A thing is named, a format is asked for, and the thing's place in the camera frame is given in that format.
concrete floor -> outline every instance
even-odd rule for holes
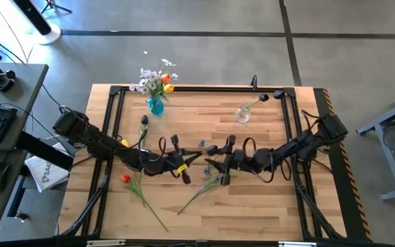
[[[42,8],[44,1],[34,3]],[[58,3],[74,13],[50,10],[45,16],[64,30],[284,32],[278,0]],[[285,5],[292,32],[395,34],[395,0],[286,0]],[[23,40],[29,51],[31,41]],[[7,43],[16,50],[16,43]],[[302,85],[328,89],[350,131],[344,144],[374,241],[395,244],[395,200],[379,197],[395,190],[391,171],[375,136],[353,132],[394,105],[395,39],[294,38],[294,49]],[[285,38],[63,36],[53,45],[34,46],[29,62],[50,66],[45,86],[61,104],[85,110],[93,83],[137,82],[139,68],[153,67],[159,58],[178,64],[183,84],[247,84],[257,74],[260,85],[294,85]],[[49,129],[53,121],[46,119],[59,115],[42,91],[34,114]],[[48,136],[37,124],[34,135]],[[62,191],[28,191],[20,210],[34,219],[21,224],[4,217],[0,241],[53,235],[62,198]]]

glass vase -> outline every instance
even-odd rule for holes
[[[240,123],[246,123],[251,117],[251,108],[249,102],[242,102],[236,110],[236,120]]]
[[[153,115],[161,115],[164,111],[163,101],[159,97],[150,97],[147,100],[147,105],[149,106],[149,109],[153,113]]]

blue vase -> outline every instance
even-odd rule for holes
[[[149,106],[150,111],[154,115],[161,115],[164,111],[164,104],[160,98],[152,98],[150,97],[147,100],[147,105]]]

yellow clip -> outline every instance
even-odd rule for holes
[[[121,140],[121,141],[120,141],[120,144],[123,145],[123,146],[125,146],[125,147],[128,147],[128,146],[129,146],[129,143],[128,143],[128,141],[126,141],[126,139]]]
[[[178,169],[176,169],[176,173],[179,174],[187,168],[187,165],[181,165]]]

gray metal stand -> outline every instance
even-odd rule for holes
[[[384,135],[383,130],[384,129],[382,126],[384,123],[387,123],[392,120],[395,120],[395,107],[393,109],[387,111],[380,117],[377,117],[376,119],[374,119],[373,121],[371,121],[370,123],[365,125],[364,127],[357,129],[356,132],[360,136],[364,136],[367,132],[369,132],[371,130],[376,130],[377,137],[380,140],[383,152],[385,153],[385,156],[387,157],[388,164],[390,165],[391,172],[392,172],[392,175],[395,180],[395,160],[392,155],[392,151],[383,142],[383,135]],[[395,191],[381,194],[381,198],[382,198],[382,200],[395,199]]]

